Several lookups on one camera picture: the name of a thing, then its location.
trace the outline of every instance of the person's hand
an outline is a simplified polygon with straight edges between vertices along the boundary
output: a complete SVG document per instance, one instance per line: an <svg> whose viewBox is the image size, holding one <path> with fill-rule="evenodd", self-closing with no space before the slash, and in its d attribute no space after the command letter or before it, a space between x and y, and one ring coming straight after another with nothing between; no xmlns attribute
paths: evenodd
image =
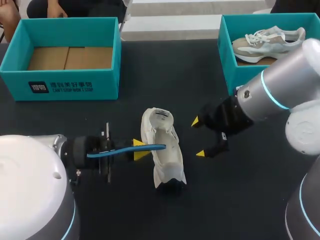
<svg viewBox="0 0 320 240"><path fill-rule="evenodd" d="M8 3L8 0L0 0L0 7Z"/></svg>
<svg viewBox="0 0 320 240"><path fill-rule="evenodd" d="M59 5L57 1L54 2L48 2L48 18L67 18L68 15L66 12L62 9L62 7Z"/></svg>

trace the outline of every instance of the shoe insole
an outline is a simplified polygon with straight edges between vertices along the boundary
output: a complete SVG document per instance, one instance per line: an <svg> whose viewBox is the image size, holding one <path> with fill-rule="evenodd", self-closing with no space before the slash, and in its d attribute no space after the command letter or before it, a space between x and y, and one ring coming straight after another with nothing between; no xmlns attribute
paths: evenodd
<svg viewBox="0 0 320 240"><path fill-rule="evenodd" d="M161 164L180 162L180 147L172 134L166 133L165 130L158 128L156 130L154 144L166 145L166 149L156 151Z"/></svg>

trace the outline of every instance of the sneaker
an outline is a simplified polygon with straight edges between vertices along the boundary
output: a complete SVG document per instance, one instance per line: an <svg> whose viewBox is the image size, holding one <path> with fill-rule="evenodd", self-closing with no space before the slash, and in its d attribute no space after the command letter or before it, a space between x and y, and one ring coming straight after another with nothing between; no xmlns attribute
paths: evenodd
<svg viewBox="0 0 320 240"><path fill-rule="evenodd" d="M187 184L174 116L167 110L148 108L141 121L141 139L145 144L164 144L166 149L151 151L154 161L154 186L172 179Z"/></svg>
<svg viewBox="0 0 320 240"><path fill-rule="evenodd" d="M280 59L301 46L306 39L306 30L284 31L274 26L267 30L246 34L232 42L234 55L247 63L255 64L261 59L271 57Z"/></svg>

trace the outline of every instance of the chair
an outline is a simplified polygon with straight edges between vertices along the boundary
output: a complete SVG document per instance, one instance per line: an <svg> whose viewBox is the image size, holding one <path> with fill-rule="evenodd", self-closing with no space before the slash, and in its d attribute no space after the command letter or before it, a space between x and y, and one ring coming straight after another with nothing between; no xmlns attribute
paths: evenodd
<svg viewBox="0 0 320 240"><path fill-rule="evenodd" d="M13 0L16 9L18 9L19 11L19 6L21 4L21 0ZM4 29L4 26L0 23L0 29ZM5 38L5 32L2 33L1 37L0 37L0 43L2 43L3 39Z"/></svg>
<svg viewBox="0 0 320 240"><path fill-rule="evenodd" d="M126 21L130 19L133 0L103 0L89 13L89 17L117 17L122 32Z"/></svg>

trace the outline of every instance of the beige sneaker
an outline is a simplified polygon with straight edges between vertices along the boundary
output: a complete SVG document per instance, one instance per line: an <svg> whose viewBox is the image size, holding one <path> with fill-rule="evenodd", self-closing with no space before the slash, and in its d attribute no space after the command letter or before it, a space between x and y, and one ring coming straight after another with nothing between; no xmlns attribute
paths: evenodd
<svg viewBox="0 0 320 240"><path fill-rule="evenodd" d="M246 34L232 42L234 55L247 63L257 63L265 57L280 59L301 46L306 39L306 30L283 31L277 26Z"/></svg>

